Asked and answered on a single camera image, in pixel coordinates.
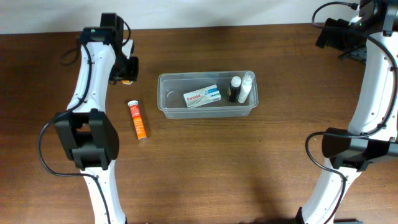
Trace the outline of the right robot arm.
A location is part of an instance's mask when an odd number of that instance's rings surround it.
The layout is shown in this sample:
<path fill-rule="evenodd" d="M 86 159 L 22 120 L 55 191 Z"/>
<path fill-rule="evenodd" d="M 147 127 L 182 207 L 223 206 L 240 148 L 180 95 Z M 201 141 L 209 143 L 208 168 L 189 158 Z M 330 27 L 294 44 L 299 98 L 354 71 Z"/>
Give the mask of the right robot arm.
<path fill-rule="evenodd" d="M 364 63 L 360 96 L 348 129 L 328 128 L 322 137 L 324 163 L 309 200 L 296 223 L 334 223 L 350 185 L 370 164 L 397 158 L 397 1 L 344 3 L 355 11 L 350 21 L 329 18 L 312 25 L 321 30 L 317 47 L 340 50 L 340 59 Z"/>

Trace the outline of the white squeeze tube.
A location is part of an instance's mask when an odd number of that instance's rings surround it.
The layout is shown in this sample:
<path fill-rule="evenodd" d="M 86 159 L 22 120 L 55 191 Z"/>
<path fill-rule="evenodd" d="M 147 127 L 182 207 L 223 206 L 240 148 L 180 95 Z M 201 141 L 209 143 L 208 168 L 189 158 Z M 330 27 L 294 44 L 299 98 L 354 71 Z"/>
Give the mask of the white squeeze tube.
<path fill-rule="evenodd" d="M 238 96 L 238 102 L 243 104 L 252 88 L 252 83 L 254 81 L 255 74 L 253 72 L 246 72 L 243 76 L 242 83 L 241 83 L 241 90 Z"/>

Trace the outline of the small gold-lid jar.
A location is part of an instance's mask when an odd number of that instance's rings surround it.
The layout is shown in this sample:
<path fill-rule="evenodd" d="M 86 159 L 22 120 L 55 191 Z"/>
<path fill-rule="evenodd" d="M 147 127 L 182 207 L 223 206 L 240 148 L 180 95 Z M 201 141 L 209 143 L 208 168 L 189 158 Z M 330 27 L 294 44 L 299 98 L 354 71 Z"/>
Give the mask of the small gold-lid jar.
<path fill-rule="evenodd" d="M 122 83 L 123 85 L 131 85 L 131 84 L 133 83 L 133 81 L 130 81 L 130 80 L 121 80 L 121 83 Z"/>

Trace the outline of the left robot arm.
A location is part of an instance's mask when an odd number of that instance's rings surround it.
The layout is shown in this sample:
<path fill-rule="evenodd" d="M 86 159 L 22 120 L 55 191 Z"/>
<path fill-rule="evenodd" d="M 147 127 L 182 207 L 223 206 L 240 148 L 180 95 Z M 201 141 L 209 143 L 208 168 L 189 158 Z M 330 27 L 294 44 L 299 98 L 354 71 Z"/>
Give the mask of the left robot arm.
<path fill-rule="evenodd" d="M 116 13 L 103 13 L 98 27 L 80 34 L 81 65 L 66 112 L 54 125 L 68 160 L 88 187 L 95 223 L 126 223 L 115 178 L 119 136 L 106 115 L 109 84 L 137 80 L 134 42 L 124 39 L 127 24 Z"/>

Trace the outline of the black bottle with white cap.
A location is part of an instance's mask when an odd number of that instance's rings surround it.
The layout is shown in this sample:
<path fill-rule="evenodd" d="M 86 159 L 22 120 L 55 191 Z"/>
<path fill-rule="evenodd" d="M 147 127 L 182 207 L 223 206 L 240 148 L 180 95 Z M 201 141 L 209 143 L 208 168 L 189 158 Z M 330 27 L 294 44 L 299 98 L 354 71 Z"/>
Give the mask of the black bottle with white cap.
<path fill-rule="evenodd" d="M 237 101 L 238 95 L 240 93 L 241 82 L 242 80 L 239 76 L 234 76 L 231 79 L 231 82 L 229 83 L 228 87 L 228 101 L 230 102 Z"/>

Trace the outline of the white Panadol medicine box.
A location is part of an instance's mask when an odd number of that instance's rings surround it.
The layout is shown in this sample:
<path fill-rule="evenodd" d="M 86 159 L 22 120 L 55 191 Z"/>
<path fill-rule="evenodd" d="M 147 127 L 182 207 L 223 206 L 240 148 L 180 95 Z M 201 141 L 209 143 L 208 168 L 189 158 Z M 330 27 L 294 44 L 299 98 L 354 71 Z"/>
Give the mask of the white Panadol medicine box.
<path fill-rule="evenodd" d="M 183 94 L 188 108 L 197 108 L 216 101 L 220 101 L 221 94 L 217 85 L 211 85 L 199 90 L 194 90 Z"/>

